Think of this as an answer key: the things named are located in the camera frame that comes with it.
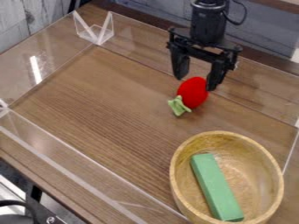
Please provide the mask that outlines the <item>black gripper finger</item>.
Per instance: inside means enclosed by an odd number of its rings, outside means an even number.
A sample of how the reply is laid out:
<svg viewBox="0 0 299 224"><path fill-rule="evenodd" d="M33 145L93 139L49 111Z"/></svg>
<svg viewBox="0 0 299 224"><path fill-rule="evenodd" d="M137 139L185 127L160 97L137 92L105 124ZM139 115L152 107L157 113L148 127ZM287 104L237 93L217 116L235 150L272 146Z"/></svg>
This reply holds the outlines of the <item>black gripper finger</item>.
<svg viewBox="0 0 299 224"><path fill-rule="evenodd" d="M228 62L224 58L216 59L211 64L209 74L207 76L205 90L213 91L223 82L228 72Z"/></svg>
<svg viewBox="0 0 299 224"><path fill-rule="evenodd" d="M172 60L172 74L177 80L180 80L189 72L189 56L177 47L171 47L171 60Z"/></svg>

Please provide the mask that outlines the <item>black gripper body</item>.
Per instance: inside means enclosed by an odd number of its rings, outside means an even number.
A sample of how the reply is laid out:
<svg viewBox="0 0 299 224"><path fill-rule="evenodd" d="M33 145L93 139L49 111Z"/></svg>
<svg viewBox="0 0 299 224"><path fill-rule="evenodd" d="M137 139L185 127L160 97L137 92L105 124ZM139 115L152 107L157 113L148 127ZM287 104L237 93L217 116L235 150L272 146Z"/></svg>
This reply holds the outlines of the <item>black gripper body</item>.
<svg viewBox="0 0 299 224"><path fill-rule="evenodd" d="M171 27L168 29L169 39L167 48L177 46L189 57L212 63L216 59L224 58L228 62L228 70L237 68L239 54L243 51L240 45L221 38L211 44L203 44L193 40L188 28Z"/></svg>

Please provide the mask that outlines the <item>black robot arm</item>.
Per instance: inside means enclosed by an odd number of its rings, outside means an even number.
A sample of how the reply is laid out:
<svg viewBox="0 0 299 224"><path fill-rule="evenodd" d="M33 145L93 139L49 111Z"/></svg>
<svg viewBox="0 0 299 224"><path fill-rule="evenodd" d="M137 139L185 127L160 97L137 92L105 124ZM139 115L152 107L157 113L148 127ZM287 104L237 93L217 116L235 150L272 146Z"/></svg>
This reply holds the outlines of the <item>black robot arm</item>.
<svg viewBox="0 0 299 224"><path fill-rule="evenodd" d="M244 14L248 14L243 3ZM228 70L236 68L243 48L224 38L227 23L241 25L229 18L229 0L191 0L191 27L168 29L167 48L171 52L172 74L180 80L189 72L191 58L211 63L205 90L213 91L223 82Z"/></svg>

